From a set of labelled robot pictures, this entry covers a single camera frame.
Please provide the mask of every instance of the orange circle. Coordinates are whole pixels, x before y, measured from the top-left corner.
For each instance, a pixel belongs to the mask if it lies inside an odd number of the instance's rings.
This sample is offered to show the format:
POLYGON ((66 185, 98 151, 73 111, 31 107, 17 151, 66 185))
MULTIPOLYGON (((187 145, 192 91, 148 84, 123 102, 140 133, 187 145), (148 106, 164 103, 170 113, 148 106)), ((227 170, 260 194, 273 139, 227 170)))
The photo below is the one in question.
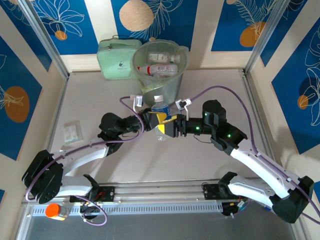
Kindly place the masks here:
POLYGON ((298 107, 303 109, 306 109, 308 107, 309 98, 305 95, 301 95, 298 98, 298 107))
POLYGON ((254 25, 248 26, 240 36, 240 44, 243 47, 254 47, 257 40, 265 27, 264 21, 259 21, 254 25))
POLYGON ((48 218, 55 218, 58 217, 58 215, 61 212, 61 207, 60 205, 56 204, 56 203, 52 203, 49 206, 46 207, 45 209, 45 215, 48 218))
POLYGON ((61 41, 64 41, 67 39, 67 34, 64 31, 58 30, 54 33, 55 37, 61 41))
POLYGON ((9 87, 5 91, 4 104, 7 116, 16 123, 23 123, 29 113, 30 102, 27 92, 19 86, 9 87))

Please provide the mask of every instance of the cable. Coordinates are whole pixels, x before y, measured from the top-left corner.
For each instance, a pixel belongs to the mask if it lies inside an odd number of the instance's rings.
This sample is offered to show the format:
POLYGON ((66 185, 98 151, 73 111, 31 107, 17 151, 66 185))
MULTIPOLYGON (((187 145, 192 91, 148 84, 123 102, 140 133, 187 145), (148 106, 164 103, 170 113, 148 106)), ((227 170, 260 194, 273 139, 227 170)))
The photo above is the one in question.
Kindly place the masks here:
POLYGON ((130 96, 123 96, 119 99, 120 103, 123 104, 127 109, 129 109, 137 118, 138 120, 140 121, 141 123, 141 132, 139 132, 139 134, 133 138, 130 138, 130 139, 126 139, 126 140, 110 140, 110 141, 99 141, 99 142, 95 142, 95 143, 92 143, 92 144, 87 144, 87 145, 84 145, 84 146, 81 146, 81 147, 78 147, 74 150, 71 150, 69 152, 67 152, 64 156, 63 155, 60 155, 58 156, 57 158, 53 159, 51 162, 49 162, 46 166, 43 167, 43 169, 41 169, 39 171, 39 173, 34 177, 34 179, 32 180, 32 182, 30 183, 29 187, 27 188, 26 190, 26 193, 25 193, 25 199, 29 202, 29 201, 32 201, 35 199, 35 197, 33 198, 29 198, 29 194, 32 190, 32 188, 34 187, 35 183, 37 182, 37 180, 40 178, 40 176, 52 165, 54 164, 55 162, 59 161, 60 159, 62 158, 65 158, 77 151, 80 151, 82 149, 86 149, 86 148, 91 148, 92 146, 96 146, 96 145, 101 145, 101 144, 114 144, 114 143, 128 143, 128 142, 131 142, 137 138, 139 138, 145 131, 145 125, 144 125, 144 122, 143 120, 141 119, 141 117, 131 108, 129 107, 127 104, 125 104, 123 102, 124 99, 129 99, 130 96))
MULTIPOLYGON (((207 89, 205 89, 202 92, 200 92, 198 95, 196 95, 193 98, 191 98, 190 99, 191 102, 196 100, 201 95, 203 95, 204 93, 206 93, 207 91, 209 91, 211 89, 225 89, 225 90, 231 92, 239 100, 239 102, 241 103, 241 105, 242 105, 242 107, 243 107, 243 109, 244 109, 244 111, 246 113, 246 116, 248 118, 249 128, 250 128, 250 136, 251 136, 251 142, 252 142, 252 148, 253 148, 255 154, 258 155, 258 158, 260 160, 262 160, 263 163, 265 163, 266 165, 270 166, 276 173, 282 175, 287 180, 290 180, 291 178, 285 172, 283 172, 281 169, 279 169, 277 166, 275 166, 272 162, 268 161, 265 157, 263 157, 262 155, 258 154, 258 149, 257 149, 256 143, 255 143, 254 130, 253 130, 252 121, 251 121, 251 117, 250 117, 249 111, 248 111, 245 103, 242 101, 242 99, 239 97, 239 95, 235 91, 233 91, 232 89, 230 89, 230 88, 228 88, 226 86, 215 85, 215 86, 208 87, 207 89)), ((311 197, 309 197, 308 194, 306 194, 306 192, 297 183, 295 183, 292 179, 289 182, 303 194, 303 196, 308 200, 308 202, 311 204, 311 206, 314 208, 315 212, 318 214, 318 216, 320 218, 320 210, 317 208, 316 204, 311 199, 311 197)), ((307 215, 305 213, 302 213, 302 215, 305 216, 306 218, 310 219, 314 223, 320 224, 320 221, 315 220, 311 216, 309 216, 309 215, 307 215)))
POLYGON ((203 144, 212 144, 212 142, 208 142, 208 141, 201 141, 200 139, 198 139, 198 138, 196 137, 196 135, 195 135, 195 134, 193 134, 193 137, 194 137, 197 141, 199 141, 200 143, 203 143, 203 144))
POLYGON ((98 208, 98 209, 100 210, 100 212, 103 213, 103 215, 104 215, 104 222, 102 222, 102 223, 93 223, 93 222, 88 221, 88 220, 86 219, 86 216, 85 216, 86 211, 84 211, 84 213, 83 213, 83 220, 84 220, 87 224, 90 224, 90 225, 93 225, 93 226, 103 226, 103 225, 105 225, 105 224, 107 223, 107 221, 108 221, 108 216, 107 216, 107 213, 105 212, 105 210, 102 209, 102 207, 100 207, 100 206, 99 206, 98 204, 96 204, 95 202, 90 201, 90 200, 89 200, 88 198, 86 198, 86 197, 77 196, 77 195, 75 195, 75 197, 78 198, 78 199, 82 199, 82 200, 84 200, 84 201, 86 201, 86 202, 89 202, 89 203, 93 204, 93 205, 94 205, 96 208, 98 208))

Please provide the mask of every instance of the plastic water bottle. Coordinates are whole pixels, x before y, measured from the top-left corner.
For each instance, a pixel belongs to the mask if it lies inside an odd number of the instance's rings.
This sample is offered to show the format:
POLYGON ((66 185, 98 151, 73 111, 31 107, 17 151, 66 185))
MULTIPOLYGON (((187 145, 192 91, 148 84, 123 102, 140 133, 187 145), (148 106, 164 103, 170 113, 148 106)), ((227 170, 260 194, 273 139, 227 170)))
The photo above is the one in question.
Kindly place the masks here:
POLYGON ((160 76, 169 77, 178 73, 178 66, 175 64, 154 64, 149 66, 138 66, 138 70, 151 76, 159 74, 160 76))
MULTIPOLYGON (((155 104, 151 107, 152 112, 165 113, 166 120, 171 118, 169 105, 164 102, 162 95, 154 96, 155 104)), ((159 141, 165 141, 168 136, 162 133, 158 127, 155 128, 155 134, 159 141)))
POLYGON ((171 55, 168 52, 149 52, 148 54, 148 62, 150 63, 178 64, 180 60, 180 55, 171 55))

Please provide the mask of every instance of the metal bracket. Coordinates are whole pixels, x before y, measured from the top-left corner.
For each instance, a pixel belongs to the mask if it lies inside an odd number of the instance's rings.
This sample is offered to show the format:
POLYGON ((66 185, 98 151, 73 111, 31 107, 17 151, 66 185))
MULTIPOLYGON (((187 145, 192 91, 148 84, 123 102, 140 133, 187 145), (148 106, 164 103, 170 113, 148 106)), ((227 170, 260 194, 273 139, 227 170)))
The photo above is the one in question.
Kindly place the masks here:
MULTIPOLYGON (((109 202, 112 203, 115 197, 115 187, 114 186, 99 186, 98 194, 90 199, 93 202, 109 202)), ((70 196, 70 203, 84 203, 85 201, 77 198, 76 196, 70 196)))
POLYGON ((130 95, 130 100, 133 101, 132 109, 135 113, 138 113, 136 107, 141 108, 144 105, 143 96, 141 94, 130 95))
POLYGON ((238 198, 235 198, 234 196, 222 197, 218 184, 208 184, 204 182, 201 187, 205 200, 238 200, 238 198))
POLYGON ((188 121, 188 120, 189 120, 189 111, 188 111, 188 109, 187 109, 187 106, 189 106, 189 105, 192 104, 190 98, 187 98, 187 99, 185 99, 185 100, 179 99, 179 100, 175 101, 175 104, 176 104, 176 106, 177 106, 177 108, 178 108, 178 110, 179 110, 180 112, 181 112, 183 109, 185 110, 185 112, 186 112, 186 120, 188 121))

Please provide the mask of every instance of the small orange bottle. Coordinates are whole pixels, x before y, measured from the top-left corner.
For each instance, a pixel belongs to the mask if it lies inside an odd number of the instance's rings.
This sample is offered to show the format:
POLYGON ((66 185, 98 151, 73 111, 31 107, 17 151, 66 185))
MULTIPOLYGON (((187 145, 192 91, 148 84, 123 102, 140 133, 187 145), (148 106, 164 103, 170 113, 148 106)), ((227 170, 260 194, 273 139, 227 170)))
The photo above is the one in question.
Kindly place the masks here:
POLYGON ((59 204, 52 203, 45 209, 45 215, 50 219, 65 220, 69 215, 69 210, 65 206, 60 206, 59 204))

